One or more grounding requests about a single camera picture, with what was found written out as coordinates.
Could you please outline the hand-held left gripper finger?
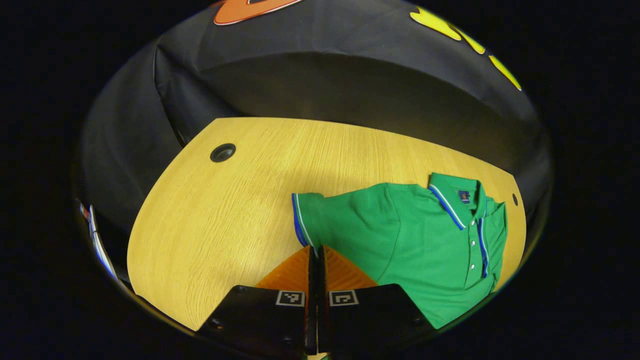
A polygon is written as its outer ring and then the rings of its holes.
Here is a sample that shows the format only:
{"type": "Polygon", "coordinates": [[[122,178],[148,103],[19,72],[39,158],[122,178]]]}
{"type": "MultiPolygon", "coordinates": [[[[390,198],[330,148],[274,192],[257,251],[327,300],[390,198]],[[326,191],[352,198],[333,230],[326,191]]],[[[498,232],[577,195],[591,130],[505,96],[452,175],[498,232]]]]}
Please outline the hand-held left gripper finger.
{"type": "Polygon", "coordinates": [[[398,284],[379,285],[337,250],[318,249],[318,350],[330,357],[390,357],[436,335],[398,284]]]}
{"type": "Polygon", "coordinates": [[[317,351],[316,254],[298,250],[257,285],[234,285],[196,331],[243,357],[306,357],[317,351]]]}

